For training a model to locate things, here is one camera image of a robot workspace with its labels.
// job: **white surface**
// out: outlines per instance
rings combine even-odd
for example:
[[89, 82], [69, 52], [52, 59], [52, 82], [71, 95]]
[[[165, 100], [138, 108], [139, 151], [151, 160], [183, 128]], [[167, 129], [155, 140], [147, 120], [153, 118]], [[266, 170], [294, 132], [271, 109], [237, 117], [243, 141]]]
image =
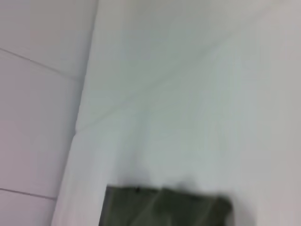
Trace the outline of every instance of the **white surface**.
[[52, 200], [0, 191], [0, 225], [48, 226], [54, 207]]
[[0, 51], [0, 188], [57, 197], [81, 83]]
[[1, 0], [0, 48], [83, 78], [96, 5], [97, 0]]
[[176, 73], [273, 0], [102, 0], [77, 130]]
[[[238, 226], [299, 226], [300, 11], [298, 0], [275, 5], [79, 132], [52, 226], [97, 225], [107, 183], [184, 183], [193, 191], [229, 194]], [[108, 109], [100, 99], [103, 83], [93, 79], [107, 75], [93, 66], [97, 59], [90, 63], [82, 122], [101, 116], [88, 113], [91, 105]]]

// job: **tile grout line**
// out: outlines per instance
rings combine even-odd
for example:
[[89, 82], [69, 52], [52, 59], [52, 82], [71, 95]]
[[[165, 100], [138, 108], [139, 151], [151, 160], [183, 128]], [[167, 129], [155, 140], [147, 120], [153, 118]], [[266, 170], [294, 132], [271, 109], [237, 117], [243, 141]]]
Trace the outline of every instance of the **tile grout line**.
[[33, 63], [33, 64], [35, 64], [35, 65], [37, 65], [37, 66], [40, 66], [40, 67], [42, 67], [42, 68], [46, 68], [46, 69], [48, 69], [48, 70], [50, 70], [50, 71], [53, 71], [53, 72], [55, 72], [56, 74], [58, 74], [59, 76], [61, 76], [61, 77], [64, 78], [64, 79], [73, 80], [73, 81], [78, 81], [78, 82], [81, 82], [81, 81], [83, 80], [83, 79], [80, 78], [80, 77], [72, 76], [72, 75], [63, 73], [63, 72], [61, 72], [61, 71], [58, 70], [58, 69], [55, 69], [55, 68], [53, 68], [53, 67], [50, 67], [50, 66], [47, 66], [47, 65], [45, 65], [45, 64], [39, 63], [39, 62], [37, 62], [37, 61], [31, 60], [31, 59], [29, 59], [29, 58], [26, 58], [26, 57], [24, 57], [24, 56], [22, 56], [22, 55], [13, 53], [13, 52], [8, 51], [8, 50], [6, 50], [6, 49], [3, 49], [3, 48], [1, 48], [1, 47], [0, 47], [0, 51], [5, 52], [5, 53], [8, 53], [8, 54], [10, 54], [10, 55], [13, 55], [13, 56], [15, 56], [15, 57], [17, 57], [17, 58], [20, 58], [20, 59], [29, 61], [29, 62], [31, 62], [31, 63]]
[[244, 23], [239, 25], [238, 27], [234, 28], [232, 31], [229, 31], [228, 33], [224, 34], [220, 39], [212, 43], [211, 45], [205, 47], [201, 51], [197, 52], [195, 55], [191, 56], [191, 58], [194, 58], [191, 60], [190, 57], [187, 57], [186, 59], [183, 60], [183, 64], [181, 64], [179, 69], [177, 66], [174, 67], [170, 72], [167, 73], [166, 76], [162, 76], [161, 79], [158, 81], [155, 81], [154, 83], [150, 84], [149, 86], [135, 92], [134, 94], [130, 95], [128, 98], [126, 98], [124, 101], [121, 103], [117, 104], [115, 107], [111, 108], [108, 112], [103, 114], [102, 116], [98, 117], [95, 119], [93, 122], [83, 126], [79, 130], [76, 130], [76, 134], [80, 133], [82, 131], [85, 131], [87, 128], [97, 124], [101, 120], [105, 119], [112, 113], [114, 113], [116, 110], [122, 108], [126, 104], [128, 104], [130, 101], [135, 99], [138, 95], [149, 92], [152, 90], [154, 87], [158, 86], [160, 83], [167, 81], [175, 76], [180, 76], [179, 72], [181, 72], [184, 68], [186, 68], [189, 65], [194, 65], [196, 63], [196, 60], [202, 60], [204, 57], [207, 56], [212, 50], [216, 49], [217, 47], [221, 46], [224, 42], [226, 42], [228, 39], [232, 38], [234, 35], [240, 33], [242, 30], [248, 28], [250, 25], [256, 23], [257, 21], [261, 20], [266, 14], [271, 12], [278, 4], [283, 3], [283, 0], [275, 0], [273, 3], [270, 5], [266, 6], [259, 12], [255, 13], [253, 16], [251, 16], [249, 19], [247, 19]]
[[27, 193], [27, 192], [20, 192], [20, 191], [5, 189], [5, 188], [0, 188], [0, 191], [10, 192], [10, 193], [15, 193], [15, 194], [22, 194], [22, 195], [27, 195], [27, 196], [31, 196], [31, 197], [52, 200], [52, 201], [57, 200], [57, 198], [54, 198], [54, 197], [49, 197], [49, 196], [39, 195], [39, 194], [32, 194], [32, 193]]

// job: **dark object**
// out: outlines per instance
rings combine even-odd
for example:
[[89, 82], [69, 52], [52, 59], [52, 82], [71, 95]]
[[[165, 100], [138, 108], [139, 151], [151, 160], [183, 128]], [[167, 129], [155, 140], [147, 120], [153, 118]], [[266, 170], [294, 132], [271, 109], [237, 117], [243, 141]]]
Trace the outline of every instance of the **dark object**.
[[99, 226], [225, 226], [231, 212], [219, 196], [107, 187]]

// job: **tile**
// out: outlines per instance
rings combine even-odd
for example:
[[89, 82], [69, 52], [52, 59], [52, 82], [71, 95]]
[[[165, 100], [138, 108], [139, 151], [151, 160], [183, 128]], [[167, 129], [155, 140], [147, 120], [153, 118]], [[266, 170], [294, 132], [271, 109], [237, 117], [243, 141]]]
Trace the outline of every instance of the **tile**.
[[49, 226], [55, 201], [0, 191], [0, 225]]
[[117, 156], [131, 157], [127, 150], [134, 142], [131, 137], [136, 136], [143, 107], [141, 100], [130, 103], [75, 135], [52, 226], [98, 225], [106, 185], [118, 177], [113, 172]]
[[110, 0], [99, 4], [77, 130], [182, 70], [272, 0]]
[[0, 48], [82, 77], [97, 0], [2, 0]]
[[107, 184], [219, 192], [237, 225], [300, 225], [300, 10], [277, 5], [79, 132], [52, 226], [96, 225]]
[[81, 84], [0, 52], [0, 188], [56, 197]]

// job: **white wall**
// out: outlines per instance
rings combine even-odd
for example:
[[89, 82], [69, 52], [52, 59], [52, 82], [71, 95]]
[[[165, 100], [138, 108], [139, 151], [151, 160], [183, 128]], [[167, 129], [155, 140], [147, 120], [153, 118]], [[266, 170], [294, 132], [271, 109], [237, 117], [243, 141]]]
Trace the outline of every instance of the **white wall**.
[[96, 0], [0, 1], [0, 225], [50, 225], [96, 6]]
[[99, 7], [53, 226], [97, 225], [107, 183], [184, 183], [229, 194], [237, 226], [299, 226], [301, 2], [126, 2]]

